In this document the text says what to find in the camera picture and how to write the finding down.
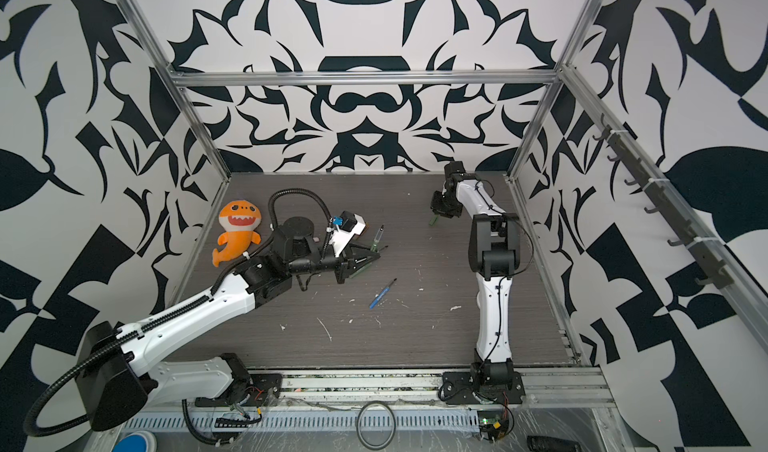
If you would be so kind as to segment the dark green pen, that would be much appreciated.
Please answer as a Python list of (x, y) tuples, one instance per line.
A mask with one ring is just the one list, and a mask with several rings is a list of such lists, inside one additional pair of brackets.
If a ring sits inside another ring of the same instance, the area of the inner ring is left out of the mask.
[(379, 229), (377, 230), (377, 232), (376, 232), (376, 234), (375, 234), (375, 236), (374, 236), (374, 239), (373, 239), (373, 241), (372, 241), (372, 244), (371, 244), (371, 248), (370, 248), (370, 250), (371, 250), (371, 251), (373, 251), (373, 252), (377, 252), (377, 251), (378, 251), (378, 249), (379, 249), (379, 244), (380, 244), (380, 242), (381, 242), (381, 239), (382, 239), (383, 233), (384, 233), (384, 226), (383, 226), (383, 225), (381, 225), (381, 226), (379, 227)]

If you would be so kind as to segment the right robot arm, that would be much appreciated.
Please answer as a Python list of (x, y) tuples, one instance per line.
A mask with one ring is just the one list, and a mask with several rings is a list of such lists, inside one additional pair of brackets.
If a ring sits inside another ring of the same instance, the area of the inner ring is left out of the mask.
[(480, 313), (475, 359), (470, 366), (473, 390), (513, 386), (515, 370), (509, 345), (509, 299), (514, 276), (521, 271), (519, 216), (494, 201), (484, 181), (461, 161), (444, 166), (442, 189), (433, 193), (430, 208), (438, 217), (471, 218), (468, 263), (478, 284)]

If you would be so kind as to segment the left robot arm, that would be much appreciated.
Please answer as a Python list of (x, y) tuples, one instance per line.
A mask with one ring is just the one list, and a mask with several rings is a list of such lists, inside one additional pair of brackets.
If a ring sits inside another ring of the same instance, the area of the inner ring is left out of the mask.
[(238, 405), (251, 376), (236, 354), (197, 362), (170, 362), (168, 356), (267, 304), (294, 283), (306, 289), (321, 272), (331, 272), (344, 283), (380, 257), (355, 240), (366, 228), (361, 215), (344, 211), (334, 216), (313, 191), (279, 190), (270, 196), (267, 209), (271, 235), (232, 260), (208, 289), (133, 323), (91, 327), (77, 364), (29, 409), (24, 433), (46, 437), (84, 423), (106, 431), (147, 405), (192, 398)]

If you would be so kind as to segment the blue pen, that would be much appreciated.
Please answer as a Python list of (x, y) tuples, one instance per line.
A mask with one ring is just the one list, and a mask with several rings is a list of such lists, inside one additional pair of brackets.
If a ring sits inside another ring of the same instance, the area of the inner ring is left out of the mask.
[(397, 279), (392, 279), (372, 300), (369, 304), (369, 309), (374, 309), (383, 299), (383, 297), (392, 289), (393, 285), (397, 282)]

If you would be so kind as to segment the orange shark plush toy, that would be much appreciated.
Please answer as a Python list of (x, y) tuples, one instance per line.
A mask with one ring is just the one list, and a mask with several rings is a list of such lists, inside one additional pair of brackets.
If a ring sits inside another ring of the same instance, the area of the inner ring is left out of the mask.
[(256, 205), (247, 200), (234, 200), (226, 204), (219, 212), (218, 221), (223, 232), (217, 238), (220, 249), (212, 251), (212, 264), (219, 267), (240, 257), (251, 245), (261, 243), (261, 236), (256, 231), (262, 215)]

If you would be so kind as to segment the green lit circuit board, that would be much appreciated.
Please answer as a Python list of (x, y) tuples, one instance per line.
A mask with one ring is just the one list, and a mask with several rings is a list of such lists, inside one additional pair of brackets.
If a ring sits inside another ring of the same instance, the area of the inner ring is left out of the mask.
[(479, 438), (491, 443), (505, 438), (515, 427), (515, 418), (507, 410), (478, 412)]

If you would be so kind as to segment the black device bottom right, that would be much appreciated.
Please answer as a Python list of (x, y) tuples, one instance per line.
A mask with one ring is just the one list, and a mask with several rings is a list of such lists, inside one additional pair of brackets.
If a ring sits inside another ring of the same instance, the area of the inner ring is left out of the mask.
[(529, 435), (526, 437), (526, 445), (531, 452), (582, 452), (582, 445), (575, 440)]

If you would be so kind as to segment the blue round button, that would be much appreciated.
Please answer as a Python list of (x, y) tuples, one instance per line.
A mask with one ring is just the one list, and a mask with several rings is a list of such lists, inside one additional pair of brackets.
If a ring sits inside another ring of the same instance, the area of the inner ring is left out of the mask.
[(157, 440), (153, 433), (137, 431), (120, 439), (112, 452), (156, 452)]

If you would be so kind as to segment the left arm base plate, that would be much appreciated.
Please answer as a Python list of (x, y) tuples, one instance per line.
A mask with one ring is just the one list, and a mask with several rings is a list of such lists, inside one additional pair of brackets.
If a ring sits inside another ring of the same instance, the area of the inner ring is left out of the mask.
[(196, 407), (227, 407), (238, 404), (242, 407), (266, 406), (280, 397), (283, 376), (279, 373), (251, 374), (245, 380), (235, 380), (217, 398), (196, 398)]

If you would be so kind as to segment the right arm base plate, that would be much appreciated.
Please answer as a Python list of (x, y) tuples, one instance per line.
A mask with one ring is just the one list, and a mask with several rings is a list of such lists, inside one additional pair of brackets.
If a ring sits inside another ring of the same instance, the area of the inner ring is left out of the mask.
[(513, 380), (504, 385), (480, 385), (470, 372), (444, 372), (437, 397), (448, 405), (499, 404), (520, 405), (526, 392), (522, 378), (513, 374)]

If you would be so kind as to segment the wall hook rail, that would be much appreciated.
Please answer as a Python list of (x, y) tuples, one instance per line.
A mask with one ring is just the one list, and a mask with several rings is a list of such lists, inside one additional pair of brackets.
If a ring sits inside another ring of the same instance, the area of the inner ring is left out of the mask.
[(705, 275), (702, 285), (724, 289), (734, 283), (721, 241), (700, 223), (696, 214), (671, 180), (655, 165), (632, 134), (605, 124), (596, 138), (613, 150), (612, 162), (620, 162), (629, 172), (625, 184), (643, 192), (652, 205), (648, 214), (660, 214), (675, 237), (667, 241), (671, 247), (683, 246)]

